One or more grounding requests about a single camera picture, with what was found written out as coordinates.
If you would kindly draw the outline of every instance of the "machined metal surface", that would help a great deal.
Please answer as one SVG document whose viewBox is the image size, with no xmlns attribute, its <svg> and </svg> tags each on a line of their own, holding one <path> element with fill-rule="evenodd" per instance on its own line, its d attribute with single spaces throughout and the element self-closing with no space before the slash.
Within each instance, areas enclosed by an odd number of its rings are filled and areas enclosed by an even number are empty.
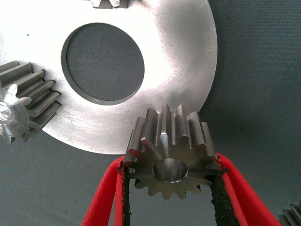
<svg viewBox="0 0 301 226">
<path fill-rule="evenodd" d="M 59 93 L 54 81 L 43 81 L 44 71 L 12 61 L 0 65 L 0 136 L 7 143 L 34 137 L 52 119 Z"/>
<path fill-rule="evenodd" d="M 135 187 L 148 187 L 149 195 L 200 193 L 200 185 L 211 185 L 207 175 L 218 172 L 214 146 L 207 123 L 197 112 L 186 115 L 181 105 L 176 112 L 163 105 L 157 113 L 148 109 L 146 118 L 138 118 L 127 148 L 124 165 Z"/>
<path fill-rule="evenodd" d="M 140 48 L 144 79 L 122 103 L 92 103 L 64 75 L 64 43 L 88 23 L 116 26 Z M 62 93 L 57 116 L 44 131 L 83 150 L 122 154 L 145 109 L 183 103 L 188 113 L 200 110 L 214 79 L 216 30 L 206 0 L 132 0 L 128 8 L 114 9 L 95 9 L 82 0 L 1 1 L 0 64 L 12 60 L 33 62 L 35 71 L 44 68 L 46 80 L 55 80 L 54 90 Z"/>
</svg>

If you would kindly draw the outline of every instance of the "large metal disc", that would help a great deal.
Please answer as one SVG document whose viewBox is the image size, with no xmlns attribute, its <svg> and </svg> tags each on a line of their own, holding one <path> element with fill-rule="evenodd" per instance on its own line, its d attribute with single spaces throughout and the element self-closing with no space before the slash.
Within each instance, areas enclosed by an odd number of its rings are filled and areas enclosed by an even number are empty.
<svg viewBox="0 0 301 226">
<path fill-rule="evenodd" d="M 82 0 L 15 0 L 2 1 L 0 10 L 0 63 L 32 62 L 34 70 L 46 70 L 46 80 L 56 81 L 53 90 L 62 93 L 62 106 L 43 130 L 74 147 L 125 153 L 136 119 L 145 117 L 146 109 L 168 103 L 172 109 L 185 104 L 187 113 L 198 111 L 211 88 L 217 38 L 206 0 L 132 0 L 129 8 L 116 9 L 95 9 Z M 97 103 L 69 83 L 63 45 L 89 23 L 118 27 L 138 45 L 144 79 L 128 98 Z"/>
</svg>

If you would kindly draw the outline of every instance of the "dark circle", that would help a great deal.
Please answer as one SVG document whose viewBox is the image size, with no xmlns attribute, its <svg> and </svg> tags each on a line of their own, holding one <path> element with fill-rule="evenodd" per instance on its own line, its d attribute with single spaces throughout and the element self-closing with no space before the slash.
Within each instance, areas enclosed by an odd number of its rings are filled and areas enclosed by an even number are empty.
<svg viewBox="0 0 301 226">
<path fill-rule="evenodd" d="M 66 43 L 68 74 L 83 91 L 78 93 L 86 99 L 105 105 L 118 104 L 133 96 L 141 86 L 143 57 L 135 41 L 123 30 L 109 24 L 87 24 L 74 31 Z"/>
<path fill-rule="evenodd" d="M 187 166 L 178 159 L 162 159 L 153 167 L 155 178 L 164 182 L 175 183 L 187 174 Z"/>
</svg>

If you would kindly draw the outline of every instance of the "gray textile surface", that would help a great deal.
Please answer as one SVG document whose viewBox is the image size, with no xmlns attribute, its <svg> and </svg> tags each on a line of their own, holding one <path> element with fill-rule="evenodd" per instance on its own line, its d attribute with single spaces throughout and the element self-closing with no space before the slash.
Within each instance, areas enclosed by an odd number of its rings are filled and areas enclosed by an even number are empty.
<svg viewBox="0 0 301 226">
<path fill-rule="evenodd" d="M 301 200 L 301 1 L 210 5 L 218 63 L 201 119 L 277 216 Z"/>
<path fill-rule="evenodd" d="M 120 100 L 135 92 L 144 75 L 139 47 L 123 30 L 88 24 L 71 38 L 67 65 L 75 83 L 100 100 Z"/>
<path fill-rule="evenodd" d="M 210 4 L 219 55 L 201 117 L 216 150 L 278 215 L 301 200 L 301 2 Z M 44 132 L 25 144 L 0 139 L 0 146 L 2 226 L 79 225 L 105 169 L 118 157 L 78 150 Z M 204 189 L 200 196 L 166 202 L 132 187 L 132 223 L 215 225 L 210 199 Z"/>
</svg>

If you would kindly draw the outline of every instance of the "steel gear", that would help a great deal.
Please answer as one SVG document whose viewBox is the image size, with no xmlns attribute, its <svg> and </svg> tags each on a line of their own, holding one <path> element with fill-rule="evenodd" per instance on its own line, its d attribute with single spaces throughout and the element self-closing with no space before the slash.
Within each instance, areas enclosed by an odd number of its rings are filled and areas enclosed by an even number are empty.
<svg viewBox="0 0 301 226">
<path fill-rule="evenodd" d="M 279 216 L 282 226 L 300 226 L 301 225 L 301 201 L 299 205 L 290 205 L 290 209 L 284 209 L 283 214 Z"/>
<path fill-rule="evenodd" d="M 94 8 L 127 8 L 128 0 L 91 0 Z"/>
<path fill-rule="evenodd" d="M 0 136 L 7 143 L 34 137 L 55 115 L 59 93 L 44 71 L 32 72 L 31 63 L 0 65 Z"/>
<path fill-rule="evenodd" d="M 200 185 L 211 185 L 205 176 L 218 171 L 207 123 L 197 112 L 187 116 L 182 105 L 176 112 L 168 105 L 160 113 L 150 108 L 146 119 L 137 119 L 124 165 L 136 188 L 148 187 L 151 196 L 162 192 L 164 199 L 200 193 Z"/>
</svg>

